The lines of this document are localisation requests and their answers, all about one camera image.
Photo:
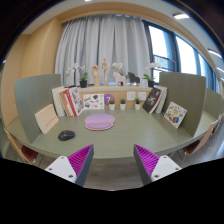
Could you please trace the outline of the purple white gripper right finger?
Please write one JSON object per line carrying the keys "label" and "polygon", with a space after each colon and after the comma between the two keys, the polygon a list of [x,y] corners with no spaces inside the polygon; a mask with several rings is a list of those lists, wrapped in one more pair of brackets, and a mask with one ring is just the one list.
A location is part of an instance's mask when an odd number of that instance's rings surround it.
{"label": "purple white gripper right finger", "polygon": [[181,170],[169,156],[158,156],[137,144],[133,154],[144,185]]}

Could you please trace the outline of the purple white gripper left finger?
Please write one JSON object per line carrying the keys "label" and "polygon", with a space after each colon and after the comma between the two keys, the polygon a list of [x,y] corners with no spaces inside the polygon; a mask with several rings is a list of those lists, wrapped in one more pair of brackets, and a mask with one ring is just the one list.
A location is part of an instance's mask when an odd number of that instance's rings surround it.
{"label": "purple white gripper left finger", "polygon": [[59,156],[46,171],[83,187],[93,155],[94,147],[88,145],[68,157]]}

